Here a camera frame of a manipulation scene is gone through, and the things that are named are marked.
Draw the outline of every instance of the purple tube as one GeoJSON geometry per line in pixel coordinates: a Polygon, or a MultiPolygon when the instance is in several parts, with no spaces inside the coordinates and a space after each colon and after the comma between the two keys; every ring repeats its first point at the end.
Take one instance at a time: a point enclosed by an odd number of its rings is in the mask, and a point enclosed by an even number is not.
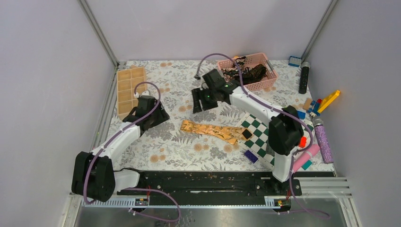
{"type": "Polygon", "coordinates": [[[320,147],[320,153],[322,154],[323,162],[333,163],[333,157],[331,156],[331,149],[329,145],[329,140],[326,136],[326,131],[324,130],[323,120],[320,117],[314,117],[312,119],[314,124],[314,131],[316,134],[317,143],[320,147]]]}

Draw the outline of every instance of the white wall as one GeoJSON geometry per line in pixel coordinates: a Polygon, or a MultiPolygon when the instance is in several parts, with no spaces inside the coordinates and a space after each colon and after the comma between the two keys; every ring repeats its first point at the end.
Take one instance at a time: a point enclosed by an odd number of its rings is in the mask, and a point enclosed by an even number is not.
{"type": "Polygon", "coordinates": [[[315,98],[341,95],[322,114],[340,175],[363,226],[400,226],[401,2],[340,1],[312,49],[315,98]]]}
{"type": "Polygon", "coordinates": [[[113,66],[77,1],[0,1],[0,226],[56,226],[113,66]]]}
{"type": "Polygon", "coordinates": [[[120,61],[301,56],[330,0],[88,0],[120,61]]]}

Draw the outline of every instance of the green and white checkerboard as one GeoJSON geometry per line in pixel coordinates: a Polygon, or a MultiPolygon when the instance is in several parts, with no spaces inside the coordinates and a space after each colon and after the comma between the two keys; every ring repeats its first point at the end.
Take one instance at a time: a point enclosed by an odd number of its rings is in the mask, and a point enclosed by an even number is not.
{"type": "MultiPolygon", "coordinates": [[[[303,121],[311,129],[312,133],[314,133],[312,122],[307,119],[304,119],[303,121]]],[[[272,156],[273,154],[266,153],[267,139],[269,135],[268,127],[259,119],[248,113],[245,114],[245,116],[239,121],[236,127],[248,128],[248,130],[253,133],[253,136],[250,140],[245,142],[239,140],[239,145],[246,150],[250,150],[258,158],[258,161],[261,161],[267,168],[272,168],[272,166],[274,166],[274,157],[272,156]]],[[[302,128],[304,129],[304,136],[307,138],[306,144],[309,144],[309,133],[304,127],[302,128]]],[[[312,162],[309,160],[302,166],[302,169],[306,170],[311,164],[312,162]]]]}

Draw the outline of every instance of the table surface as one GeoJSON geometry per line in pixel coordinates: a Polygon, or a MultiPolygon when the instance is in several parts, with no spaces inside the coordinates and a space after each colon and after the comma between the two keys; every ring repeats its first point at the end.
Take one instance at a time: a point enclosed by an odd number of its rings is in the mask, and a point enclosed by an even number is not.
{"type": "MultiPolygon", "coordinates": [[[[162,92],[162,104],[170,120],[149,129],[134,141],[116,160],[114,169],[132,167],[140,170],[169,171],[272,171],[261,162],[253,164],[244,156],[245,149],[208,135],[191,134],[180,131],[183,120],[196,123],[235,126],[245,115],[245,111],[226,103],[201,113],[192,113],[191,90],[200,87],[195,80],[200,61],[128,61],[124,69],[131,65],[145,67],[148,81],[155,83],[162,92]]],[[[296,67],[288,66],[288,61],[270,61],[279,77],[271,88],[254,91],[261,98],[280,106],[292,105],[301,109],[305,100],[311,97],[298,93],[299,77],[296,67]]],[[[217,68],[216,61],[205,61],[201,75],[217,68]]],[[[148,86],[151,95],[156,90],[148,86]]],[[[108,136],[121,125],[114,108],[108,136]]],[[[334,171],[333,164],[325,164],[320,152],[311,159],[312,165],[306,171],[334,171]]]]}

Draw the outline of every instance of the pink marker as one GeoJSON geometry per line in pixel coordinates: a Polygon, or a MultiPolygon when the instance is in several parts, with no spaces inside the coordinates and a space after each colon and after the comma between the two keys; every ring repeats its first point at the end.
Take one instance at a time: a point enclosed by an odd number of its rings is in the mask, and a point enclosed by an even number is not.
{"type": "Polygon", "coordinates": [[[319,150],[320,150],[319,145],[312,144],[311,148],[304,151],[304,153],[301,155],[301,157],[299,157],[295,161],[294,166],[292,167],[292,169],[294,170],[294,173],[296,171],[298,171],[298,169],[301,168],[301,166],[303,166],[309,159],[311,159],[313,156],[315,156],[317,154],[317,152],[319,152],[319,150]]]}

